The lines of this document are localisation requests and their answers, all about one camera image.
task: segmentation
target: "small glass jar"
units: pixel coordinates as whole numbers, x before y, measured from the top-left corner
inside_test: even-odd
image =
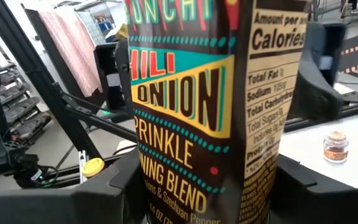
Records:
[[[327,161],[342,163],[347,160],[349,140],[347,140],[345,134],[334,131],[324,138],[323,144],[324,158]]]

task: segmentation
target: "jar lid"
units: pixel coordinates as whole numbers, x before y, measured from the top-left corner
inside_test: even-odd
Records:
[[[328,138],[333,141],[343,141],[346,140],[346,135],[340,131],[334,131],[329,134]]]
[[[94,158],[90,161],[86,162],[86,164],[82,168],[82,174],[89,178],[98,174],[104,168],[104,161],[100,158]]]

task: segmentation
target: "nutrition facts label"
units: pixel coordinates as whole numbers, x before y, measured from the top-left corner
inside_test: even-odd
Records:
[[[244,78],[244,69],[235,75],[241,1],[125,4],[149,222],[235,223],[245,145],[232,127],[234,120],[244,124],[243,105],[233,105],[235,78]],[[234,204],[225,215],[216,207]]]
[[[285,3],[293,10],[281,8],[283,2],[254,3],[245,88],[247,142],[241,224],[263,223],[267,216],[267,195],[305,41],[307,2]]]

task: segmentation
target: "net weight text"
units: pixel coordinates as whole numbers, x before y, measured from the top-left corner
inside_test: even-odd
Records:
[[[155,208],[155,206],[149,202],[150,211],[152,211],[155,215],[155,217],[163,224],[173,224],[173,222],[168,218],[165,217],[163,212],[161,212],[158,208]]]

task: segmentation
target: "floor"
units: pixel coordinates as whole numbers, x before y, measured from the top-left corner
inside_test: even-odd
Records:
[[[339,21],[339,11],[333,11],[325,14],[319,19],[321,21]],[[358,36],[358,18],[353,18],[352,23],[348,25],[347,38]],[[349,88],[358,91],[358,78],[346,73],[339,73],[338,81],[343,83],[357,83],[357,84],[345,84]],[[123,127],[134,130],[134,122],[126,121],[121,123]],[[103,130],[97,130],[89,135],[99,149],[103,157],[108,157],[116,150],[117,145],[123,139],[107,133]],[[41,138],[33,145],[27,152],[30,154],[37,154],[40,158],[39,164],[56,166],[60,159],[66,154],[67,150],[72,145],[63,129],[56,123],[51,122],[45,127],[45,133]],[[78,153],[76,150],[72,150],[68,155],[61,168],[70,167],[78,164]],[[0,177],[0,190],[18,189],[12,177]]]

